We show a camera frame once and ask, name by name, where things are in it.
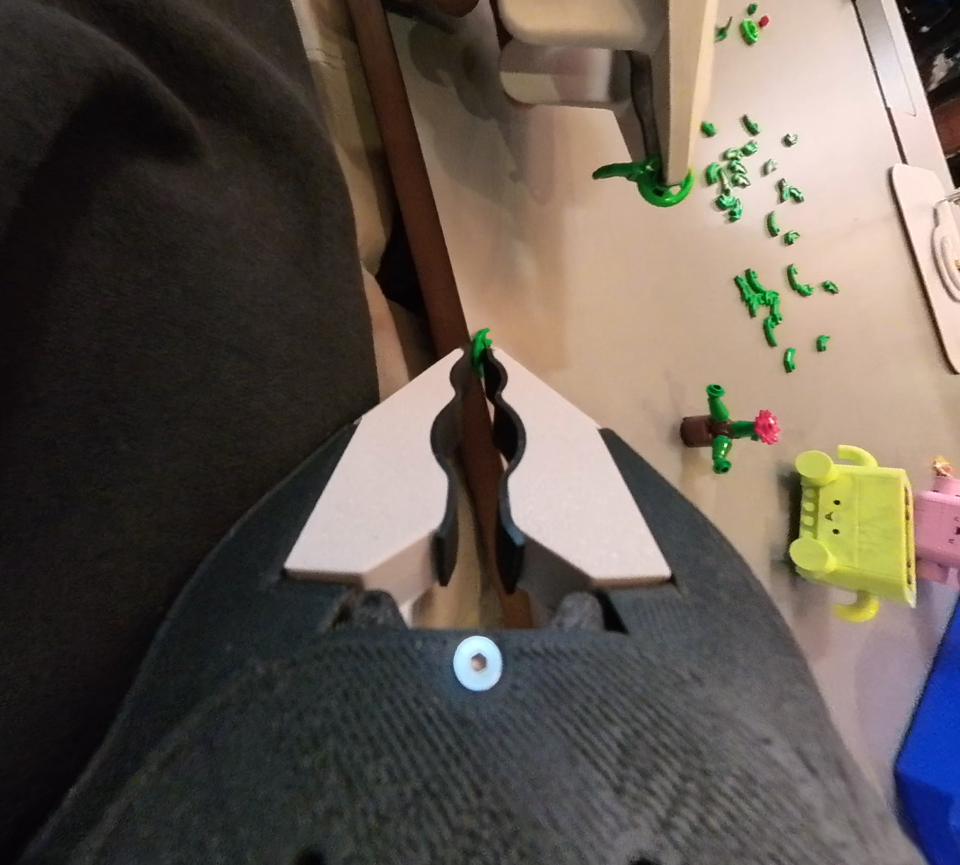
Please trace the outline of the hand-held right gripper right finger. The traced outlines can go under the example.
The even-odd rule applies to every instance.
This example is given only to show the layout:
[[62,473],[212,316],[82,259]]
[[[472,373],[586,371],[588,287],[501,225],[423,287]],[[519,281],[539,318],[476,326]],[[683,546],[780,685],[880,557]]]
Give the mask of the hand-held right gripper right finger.
[[508,594],[556,610],[567,595],[655,586],[669,564],[607,431],[500,347],[482,355],[503,463],[496,570]]

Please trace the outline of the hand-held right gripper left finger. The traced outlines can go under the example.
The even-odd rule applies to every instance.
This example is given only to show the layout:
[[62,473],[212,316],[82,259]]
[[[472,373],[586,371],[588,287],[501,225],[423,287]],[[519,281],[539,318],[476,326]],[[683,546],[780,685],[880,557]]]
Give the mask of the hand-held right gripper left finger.
[[467,347],[362,415],[285,560],[301,581],[391,596],[409,613],[450,583],[459,550]]

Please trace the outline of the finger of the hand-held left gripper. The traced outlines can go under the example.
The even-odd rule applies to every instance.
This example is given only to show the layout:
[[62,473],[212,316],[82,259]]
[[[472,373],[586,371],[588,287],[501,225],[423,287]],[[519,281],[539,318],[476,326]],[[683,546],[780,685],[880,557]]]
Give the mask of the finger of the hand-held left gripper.
[[656,52],[654,115],[666,185],[689,174],[711,99],[719,0],[667,0],[666,32]]

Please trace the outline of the green wheel stem piece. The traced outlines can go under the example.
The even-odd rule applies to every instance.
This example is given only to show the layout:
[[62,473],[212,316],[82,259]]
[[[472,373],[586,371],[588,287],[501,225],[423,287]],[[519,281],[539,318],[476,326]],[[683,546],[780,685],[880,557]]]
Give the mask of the green wheel stem piece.
[[640,197],[648,204],[670,209],[678,206],[690,195],[694,185],[694,171],[688,169],[685,177],[669,182],[664,173],[664,163],[658,153],[648,155],[641,161],[609,163],[595,169],[594,181],[622,179],[635,185]]

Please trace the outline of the pile of small flower pieces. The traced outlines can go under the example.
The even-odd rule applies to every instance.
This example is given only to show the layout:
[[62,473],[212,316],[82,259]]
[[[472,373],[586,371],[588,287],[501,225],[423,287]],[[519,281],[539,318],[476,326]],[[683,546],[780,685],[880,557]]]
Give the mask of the pile of small flower pieces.
[[725,42],[729,37],[731,37],[733,34],[738,34],[740,40],[741,40],[747,47],[754,47],[754,46],[756,46],[758,43],[756,43],[756,44],[753,45],[753,46],[748,46],[748,45],[743,41],[743,39],[742,39],[742,37],[741,37],[741,35],[740,35],[740,33],[739,33],[739,23],[740,23],[740,21],[741,21],[742,19],[748,18],[748,17],[753,17],[754,19],[757,19],[758,22],[759,22],[759,24],[760,24],[761,27],[762,27],[762,29],[761,29],[761,34],[760,34],[760,38],[759,38],[759,41],[758,41],[758,43],[759,43],[759,42],[761,41],[762,34],[763,34],[764,31],[769,27],[769,25],[770,25],[770,23],[771,23],[771,16],[770,16],[768,13],[764,12],[757,3],[750,3],[747,7],[745,7],[743,15],[742,15],[740,18],[738,18],[737,20],[735,20],[733,16],[730,16],[728,19],[726,19],[725,22],[722,22],[721,24],[717,25],[717,26],[714,28],[714,32],[713,32],[713,40],[714,40],[714,43],[723,43],[723,42]]

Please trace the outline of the small brick flower plant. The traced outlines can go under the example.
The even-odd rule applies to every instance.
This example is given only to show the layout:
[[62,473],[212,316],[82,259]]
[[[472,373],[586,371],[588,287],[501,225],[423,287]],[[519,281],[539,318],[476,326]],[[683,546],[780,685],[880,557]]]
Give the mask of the small brick flower plant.
[[684,417],[678,427],[682,444],[689,449],[709,449],[715,475],[732,469],[731,452],[735,442],[749,440],[774,446],[782,427],[770,410],[760,410],[753,418],[735,418],[727,407],[726,390],[718,383],[705,387],[707,412]]

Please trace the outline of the scattered green leaf pieces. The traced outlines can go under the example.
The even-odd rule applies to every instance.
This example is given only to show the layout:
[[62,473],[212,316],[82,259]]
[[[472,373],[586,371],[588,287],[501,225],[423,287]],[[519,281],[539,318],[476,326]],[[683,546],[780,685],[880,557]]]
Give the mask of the scattered green leaf pieces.
[[[754,177],[746,163],[761,151],[762,124],[756,116],[750,112],[742,113],[739,116],[739,125],[747,137],[746,140],[742,144],[727,147],[702,171],[703,184],[714,192],[711,206],[730,224],[738,223],[744,217],[745,205],[741,193],[752,187]],[[712,138],[718,133],[718,127],[713,122],[703,121],[700,131],[705,138]],[[779,139],[783,148],[795,146],[798,140],[795,132],[787,132]],[[761,178],[770,178],[779,172],[779,167],[777,159],[769,156],[762,159],[757,174]],[[807,195],[795,182],[785,177],[777,178],[773,188],[777,208],[764,213],[763,231],[768,238],[778,239],[782,246],[792,249],[801,239],[802,233],[796,228],[782,226],[778,218],[778,208],[802,205]],[[789,291],[805,300],[817,291],[832,296],[839,293],[838,285],[830,279],[824,279],[819,283],[803,281],[798,266],[793,262],[785,265],[783,271]],[[761,320],[766,345],[772,350],[778,349],[780,342],[777,333],[785,321],[781,292],[765,283],[754,268],[746,268],[739,272],[734,277],[734,284],[749,317]],[[831,334],[820,333],[814,339],[814,352],[817,355],[824,355],[829,351],[832,343]],[[782,367],[786,374],[796,372],[798,354],[796,346],[783,347]]]

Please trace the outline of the lime green toy pot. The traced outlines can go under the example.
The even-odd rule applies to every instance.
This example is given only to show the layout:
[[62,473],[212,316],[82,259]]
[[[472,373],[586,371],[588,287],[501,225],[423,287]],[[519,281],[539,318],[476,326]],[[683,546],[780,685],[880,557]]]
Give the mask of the lime green toy pot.
[[852,595],[834,606],[850,623],[872,620],[882,603],[914,608],[917,559],[913,491],[907,473],[842,444],[835,457],[798,454],[798,534],[788,547],[806,581]]

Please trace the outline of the person's black jacket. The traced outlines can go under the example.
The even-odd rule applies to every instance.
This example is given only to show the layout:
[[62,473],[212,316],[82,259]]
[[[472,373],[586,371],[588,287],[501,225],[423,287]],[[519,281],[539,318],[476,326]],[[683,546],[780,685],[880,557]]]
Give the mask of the person's black jacket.
[[170,606],[378,400],[289,0],[2,0],[2,863]]

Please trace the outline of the white flat device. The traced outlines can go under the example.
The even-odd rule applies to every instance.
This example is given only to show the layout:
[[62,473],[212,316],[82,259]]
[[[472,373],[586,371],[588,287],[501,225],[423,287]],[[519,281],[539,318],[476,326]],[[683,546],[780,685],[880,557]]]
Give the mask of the white flat device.
[[891,167],[889,179],[947,367],[958,375],[958,192],[948,192],[933,172],[904,163]]

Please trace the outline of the pink toy pot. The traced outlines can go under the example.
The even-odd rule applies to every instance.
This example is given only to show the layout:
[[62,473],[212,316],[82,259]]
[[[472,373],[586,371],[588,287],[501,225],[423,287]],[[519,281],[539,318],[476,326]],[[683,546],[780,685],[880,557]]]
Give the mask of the pink toy pot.
[[940,456],[931,464],[931,484],[914,493],[918,578],[958,590],[959,478]]

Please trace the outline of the blue plastic bin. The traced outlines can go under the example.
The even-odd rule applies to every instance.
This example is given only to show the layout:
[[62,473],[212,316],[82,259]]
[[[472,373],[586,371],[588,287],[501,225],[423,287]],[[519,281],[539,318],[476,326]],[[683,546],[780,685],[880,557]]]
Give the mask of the blue plastic bin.
[[959,607],[894,763],[901,823],[927,863],[959,862]]

